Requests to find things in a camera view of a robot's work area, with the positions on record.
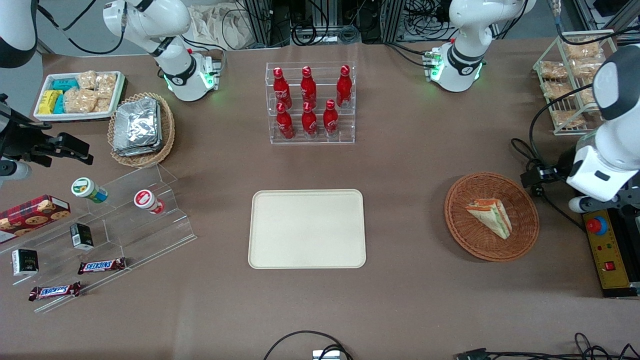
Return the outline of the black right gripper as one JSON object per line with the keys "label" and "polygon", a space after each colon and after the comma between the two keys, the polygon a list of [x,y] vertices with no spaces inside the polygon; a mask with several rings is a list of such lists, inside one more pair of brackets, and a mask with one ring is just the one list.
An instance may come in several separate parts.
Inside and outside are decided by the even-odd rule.
{"label": "black right gripper", "polygon": [[1,115],[1,155],[13,161],[33,162],[42,167],[50,167],[52,159],[71,158],[91,166],[94,162],[93,155],[90,154],[90,145],[77,137],[60,132],[55,137],[55,151],[50,153],[50,157],[41,154],[39,146],[45,150],[50,150],[48,140],[51,136],[43,133],[50,130],[52,125],[48,123],[36,123],[27,116],[12,109],[7,103],[9,96],[0,95],[0,115]]}

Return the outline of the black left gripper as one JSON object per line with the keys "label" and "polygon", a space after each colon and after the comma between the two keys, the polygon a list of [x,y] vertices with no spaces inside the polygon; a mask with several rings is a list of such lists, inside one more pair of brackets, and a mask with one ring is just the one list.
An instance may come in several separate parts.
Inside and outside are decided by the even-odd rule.
{"label": "black left gripper", "polygon": [[567,148],[558,156],[554,167],[532,167],[524,171],[521,174],[522,187],[528,189],[554,183],[558,180],[558,175],[569,177],[574,166],[576,151],[576,146]]}

